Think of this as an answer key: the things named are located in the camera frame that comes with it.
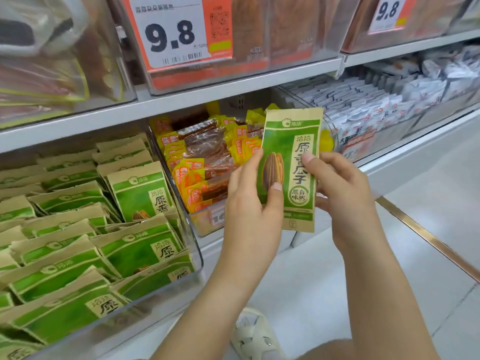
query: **gold metal strip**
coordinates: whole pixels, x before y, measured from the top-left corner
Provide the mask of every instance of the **gold metal strip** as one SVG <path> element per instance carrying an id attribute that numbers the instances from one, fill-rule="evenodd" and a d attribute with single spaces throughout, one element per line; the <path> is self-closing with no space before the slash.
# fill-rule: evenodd
<path id="1" fill-rule="evenodd" d="M 393 216 L 402 221 L 407 225 L 412 231 L 414 231 L 418 236 L 422 237 L 423 240 L 428 242 L 431 246 L 441 252 L 445 257 L 447 257 L 452 263 L 462 269 L 467 273 L 471 278 L 480 283 L 480 271 L 475 268 L 472 264 L 462 258 L 459 254 L 452 250 L 447 244 L 441 242 L 437 237 L 432 235 L 430 232 L 425 230 L 418 222 L 408 216 L 405 212 L 400 210 L 396 205 L 390 202 L 385 197 L 380 197 L 377 199 L 379 205 L 384 209 L 390 212 Z"/>

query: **person's left hand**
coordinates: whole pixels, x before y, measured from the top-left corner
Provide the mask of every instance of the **person's left hand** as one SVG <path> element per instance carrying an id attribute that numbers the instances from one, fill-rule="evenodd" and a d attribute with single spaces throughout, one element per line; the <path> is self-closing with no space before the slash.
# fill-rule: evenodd
<path id="1" fill-rule="evenodd" d="M 255 290 L 272 263 L 280 245 L 283 221 L 283 188 L 274 183 L 262 207 L 257 195 L 259 149 L 230 176 L 225 205 L 225 235 L 218 261 L 235 284 Z"/>

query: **tile grout line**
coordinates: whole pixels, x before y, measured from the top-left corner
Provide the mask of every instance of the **tile grout line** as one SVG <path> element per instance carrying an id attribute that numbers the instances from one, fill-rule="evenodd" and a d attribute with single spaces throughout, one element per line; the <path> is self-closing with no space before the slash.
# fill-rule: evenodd
<path id="1" fill-rule="evenodd" d="M 396 205 L 385 197 L 377 199 L 377 203 L 381 205 L 385 210 L 390 212 L 393 216 L 398 218 L 403 224 L 408 226 L 409 229 L 414 231 L 423 240 L 428 242 L 441 254 L 443 254 L 448 260 L 462 269 L 466 274 L 473 278 L 477 283 L 480 283 L 480 271 L 472 264 L 462 258 L 458 253 L 452 250 L 447 244 L 441 242 L 436 236 L 423 228 L 418 222 L 408 216 L 405 212 L 400 210 Z"/>
<path id="2" fill-rule="evenodd" d="M 445 325 L 445 323 L 448 321 L 448 319 L 450 317 L 452 317 L 452 315 L 454 314 L 454 312 L 457 310 L 457 308 L 460 307 L 460 305 L 467 299 L 467 297 L 475 290 L 475 288 L 477 288 L 478 286 L 478 283 L 475 283 L 471 288 L 470 290 L 465 294 L 465 296 L 459 301 L 459 303 L 457 303 L 457 305 L 455 306 L 455 308 L 453 308 L 453 310 L 448 314 L 448 316 L 441 322 L 440 326 L 438 326 L 438 328 L 433 331 L 433 333 L 431 334 L 431 337 L 433 338 L 435 336 L 435 334 L 443 327 L 443 325 Z"/>

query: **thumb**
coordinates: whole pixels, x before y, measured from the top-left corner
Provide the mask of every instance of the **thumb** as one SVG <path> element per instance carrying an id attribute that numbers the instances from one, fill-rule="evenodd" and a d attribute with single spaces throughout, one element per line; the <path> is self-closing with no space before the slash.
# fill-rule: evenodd
<path id="1" fill-rule="evenodd" d="M 268 190 L 267 204 L 263 215 L 273 227 L 282 227 L 283 221 L 283 187 L 279 182 L 273 183 Z"/>
<path id="2" fill-rule="evenodd" d="M 303 153 L 302 163 L 310 174 L 313 174 L 318 180 L 320 187 L 325 191 L 325 195 L 330 197 L 332 194 L 340 193 L 347 183 L 339 176 L 327 163 L 317 158 L 310 152 Z"/>

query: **white sandal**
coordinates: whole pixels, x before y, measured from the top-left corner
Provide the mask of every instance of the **white sandal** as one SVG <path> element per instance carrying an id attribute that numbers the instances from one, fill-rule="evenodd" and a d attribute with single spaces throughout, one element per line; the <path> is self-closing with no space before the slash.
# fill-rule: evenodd
<path id="1" fill-rule="evenodd" d="M 255 324 L 236 327 L 230 338 L 241 360 L 262 360 L 265 352 L 273 350 L 281 359 L 287 360 L 265 315 L 253 308 L 244 308 L 240 316 L 246 313 L 258 316 Z"/>

